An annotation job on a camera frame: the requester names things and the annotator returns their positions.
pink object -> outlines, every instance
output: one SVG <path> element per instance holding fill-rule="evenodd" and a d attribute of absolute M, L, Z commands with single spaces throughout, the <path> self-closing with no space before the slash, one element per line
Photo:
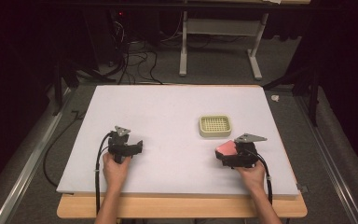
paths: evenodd
<path fill-rule="evenodd" d="M 215 150 L 222 153 L 225 156 L 237 155 L 237 150 L 235 149 L 235 143 L 231 140 L 217 147 Z"/>

forearm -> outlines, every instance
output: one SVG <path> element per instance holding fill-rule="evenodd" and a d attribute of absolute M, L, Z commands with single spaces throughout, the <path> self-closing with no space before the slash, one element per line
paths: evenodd
<path fill-rule="evenodd" d="M 269 199 L 264 190 L 252 190 L 251 195 L 255 202 L 255 209 L 261 224 L 282 224 L 274 209 L 272 208 L 272 205 L 269 202 Z"/>
<path fill-rule="evenodd" d="M 120 190 L 109 189 L 106 192 L 95 224 L 116 223 L 119 197 Z"/>

metal rail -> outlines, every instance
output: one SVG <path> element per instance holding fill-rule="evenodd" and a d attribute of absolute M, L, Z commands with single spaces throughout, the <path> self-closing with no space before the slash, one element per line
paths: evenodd
<path fill-rule="evenodd" d="M 48 140 L 53 135 L 62 117 L 62 112 L 65 111 L 65 108 L 72 99 L 74 91 L 69 91 L 68 88 L 66 89 L 64 95 L 65 100 L 61 112 L 54 117 L 53 121 L 48 126 L 48 130 L 40 140 L 39 144 L 35 147 L 28 161 L 25 163 L 24 168 L 22 169 L 16 183 L 14 184 L 11 192 L 8 194 L 7 199 L 0 209 L 0 224 L 10 222 L 11 218 L 13 217 L 23 195 L 25 194 L 25 191 L 28 189 L 28 186 L 34 177 L 38 164 L 41 162 L 43 155 L 46 153 Z"/>
<path fill-rule="evenodd" d="M 330 179 L 334 185 L 334 188 L 336 189 L 337 195 L 342 202 L 348 218 L 350 219 L 351 223 L 358 224 L 358 206 L 351 195 L 351 190 L 348 188 L 348 185 L 342 178 L 342 175 L 339 172 L 333 157 L 330 155 L 318 128 L 313 126 L 311 120 L 309 119 L 308 109 L 304 99 L 301 96 L 298 96 L 295 97 L 295 100 L 302 114 L 304 115 L 305 120 L 310 126 L 312 134 L 316 140 L 316 143 L 318 144 L 319 152 L 322 155 L 324 167 L 330 176 Z"/>

table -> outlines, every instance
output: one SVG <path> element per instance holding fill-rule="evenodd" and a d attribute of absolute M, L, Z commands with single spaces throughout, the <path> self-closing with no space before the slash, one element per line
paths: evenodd
<path fill-rule="evenodd" d="M 274 199 L 278 217 L 304 217 L 307 206 L 299 194 L 294 199 Z M 57 210 L 61 218 L 93 218 L 94 194 L 63 194 Z M 122 218 L 175 218 L 175 217 L 257 217 L 249 197 L 136 197 L 120 198 L 117 216 Z"/>
<path fill-rule="evenodd" d="M 261 0 L 203 0 L 201 2 L 227 2 L 227 3 L 258 3 L 268 4 L 276 1 Z M 300 4 L 307 5 L 310 0 L 289 0 L 279 1 L 282 4 Z M 260 21 L 232 21 L 232 20 L 208 20 L 208 19 L 190 19 L 187 17 L 187 11 L 183 15 L 182 31 L 182 49 L 180 57 L 179 75 L 181 77 L 187 74 L 187 34 L 207 34 L 207 35 L 248 35 L 254 36 L 255 42 L 252 49 L 247 49 L 247 56 L 252 67 L 253 75 L 256 80 L 261 80 L 261 72 L 255 57 L 261 37 L 267 24 L 268 13 L 263 13 Z"/>
<path fill-rule="evenodd" d="M 231 136 L 200 137 L 198 117 L 217 112 L 231 118 Z M 133 128 L 130 139 L 144 139 L 143 154 L 131 162 L 120 217 L 254 217 L 241 178 L 214 157 L 215 147 L 244 130 L 268 139 L 255 144 L 273 176 L 278 215 L 307 214 L 261 87 L 102 86 L 94 93 L 58 187 L 58 192 L 75 193 L 62 196 L 60 217 L 95 216 L 93 175 L 87 175 L 94 167 L 92 149 L 98 148 L 102 133 L 118 120 Z M 101 183 L 102 192 L 104 189 L 105 183 Z"/>

gray floor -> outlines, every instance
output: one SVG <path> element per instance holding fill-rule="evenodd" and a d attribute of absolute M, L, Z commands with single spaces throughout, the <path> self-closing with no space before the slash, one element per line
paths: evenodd
<path fill-rule="evenodd" d="M 299 41 L 263 40 L 257 52 L 257 60 L 264 78 L 262 81 L 255 81 L 252 78 L 250 64 L 244 54 L 245 50 L 252 46 L 252 40 L 245 38 L 235 42 L 227 42 L 230 40 L 228 37 L 223 39 L 226 42 L 212 41 L 205 48 L 189 49 L 187 77 L 178 76 L 179 47 L 161 45 L 159 48 L 149 48 L 158 54 L 158 63 L 153 70 L 153 75 L 163 83 L 264 85 L 284 74 Z M 199 39 L 197 41 L 190 39 L 190 43 L 195 47 L 204 44 Z M 133 46 L 132 49 L 145 51 L 143 45 Z M 147 56 L 147 64 L 142 64 L 139 70 L 144 77 L 148 77 L 148 71 L 153 65 L 153 55 L 148 54 Z M 140 58 L 131 56 L 132 63 L 128 70 L 131 75 L 124 76 L 123 81 L 133 82 L 135 77 L 137 83 L 149 82 L 138 75 L 137 67 L 133 65 L 136 64 L 136 60 L 140 60 Z M 73 90 L 73 98 L 62 112 L 61 121 L 52 135 L 50 143 L 74 120 L 75 113 L 72 113 L 73 110 L 80 112 L 87 110 L 96 84 L 98 83 L 82 80 L 80 87 Z M 266 96 L 296 179 L 300 185 L 308 189 L 308 192 L 303 194 L 309 211 L 308 215 L 303 218 L 292 219 L 290 223 L 358 223 L 358 221 L 353 220 L 353 217 L 358 216 L 351 215 L 351 211 L 358 209 L 358 160 L 332 113 L 323 91 L 321 90 L 320 103 L 318 104 L 319 127 L 315 129 L 309 125 L 302 109 L 302 102 L 306 102 L 307 98 L 293 97 L 288 88 L 290 86 L 282 86 L 279 89 L 267 91 Z M 278 103 L 271 101 L 271 94 L 279 94 L 280 101 Z M 24 164 L 54 120 L 51 114 L 52 106 L 34 126 L 1 174 L 0 209 L 19 177 Z M 55 142 L 48 154 L 48 174 L 56 182 L 61 178 L 80 126 L 81 120 L 75 121 Z M 323 137 L 322 143 L 320 140 L 317 141 L 318 134 Z M 334 158 L 333 165 L 326 163 L 329 160 L 326 159 L 321 147 L 326 147 L 328 155 Z M 338 181 L 334 167 L 337 167 L 338 174 L 342 174 Z M 351 204 L 350 209 L 345 204 L 348 199 L 342 198 L 342 195 L 345 194 L 339 193 L 342 189 L 342 182 L 345 184 L 344 187 L 347 187 L 350 191 L 355 202 L 355 206 Z M 17 209 L 11 214 L 11 223 L 93 222 L 91 219 L 58 218 L 56 210 L 60 197 L 61 195 L 55 192 L 55 188 L 44 177 L 41 165 L 39 165 L 29 187 L 23 194 L 22 200 L 17 204 Z M 255 219 L 248 219 L 247 221 L 247 223 L 256 222 Z"/>

